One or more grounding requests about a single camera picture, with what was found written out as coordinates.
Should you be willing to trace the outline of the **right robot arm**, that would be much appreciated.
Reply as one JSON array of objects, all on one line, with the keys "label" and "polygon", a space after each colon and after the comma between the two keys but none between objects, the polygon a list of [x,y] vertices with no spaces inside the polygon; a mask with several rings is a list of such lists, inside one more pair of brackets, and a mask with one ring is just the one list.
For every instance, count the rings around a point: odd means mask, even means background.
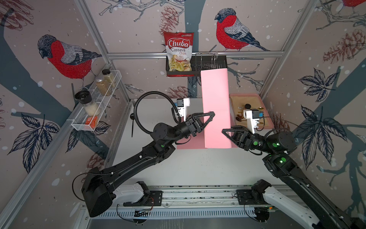
[{"label": "right robot arm", "polygon": [[295,140],[290,132],[253,134],[243,126],[223,129],[222,133],[238,148],[245,151],[259,150],[267,153],[263,158],[267,170],[288,185],[306,204],[282,196],[272,185],[260,180],[252,190],[264,202],[278,208],[305,229],[364,229],[366,224],[359,218],[344,213],[328,199],[303,173],[290,157]]}]

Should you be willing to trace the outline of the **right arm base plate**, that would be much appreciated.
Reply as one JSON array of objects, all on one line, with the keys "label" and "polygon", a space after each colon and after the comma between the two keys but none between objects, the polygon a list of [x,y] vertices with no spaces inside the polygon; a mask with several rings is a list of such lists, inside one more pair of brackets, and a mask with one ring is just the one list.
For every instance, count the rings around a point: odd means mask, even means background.
[{"label": "right arm base plate", "polygon": [[263,193],[251,189],[237,189],[235,193],[239,205],[268,205]]}]

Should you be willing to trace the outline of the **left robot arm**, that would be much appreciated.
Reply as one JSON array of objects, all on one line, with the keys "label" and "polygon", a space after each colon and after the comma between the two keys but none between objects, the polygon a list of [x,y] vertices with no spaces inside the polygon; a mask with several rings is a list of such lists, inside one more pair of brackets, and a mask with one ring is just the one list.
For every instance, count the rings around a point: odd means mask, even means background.
[{"label": "left robot arm", "polygon": [[175,142],[189,136],[195,137],[214,116],[214,112],[194,113],[175,127],[158,123],[150,134],[153,141],[143,147],[140,153],[102,171],[98,168],[91,169],[81,189],[89,216],[97,217],[107,211],[116,198],[113,192],[120,185],[144,169],[169,158],[175,151]]}]

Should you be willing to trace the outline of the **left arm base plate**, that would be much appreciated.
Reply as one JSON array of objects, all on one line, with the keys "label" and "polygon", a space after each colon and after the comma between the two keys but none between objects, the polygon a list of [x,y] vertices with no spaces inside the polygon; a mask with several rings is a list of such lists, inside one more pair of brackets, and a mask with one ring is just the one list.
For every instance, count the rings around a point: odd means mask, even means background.
[{"label": "left arm base plate", "polygon": [[135,203],[125,202],[124,207],[155,207],[161,206],[163,192],[161,190],[148,191],[143,197]]}]

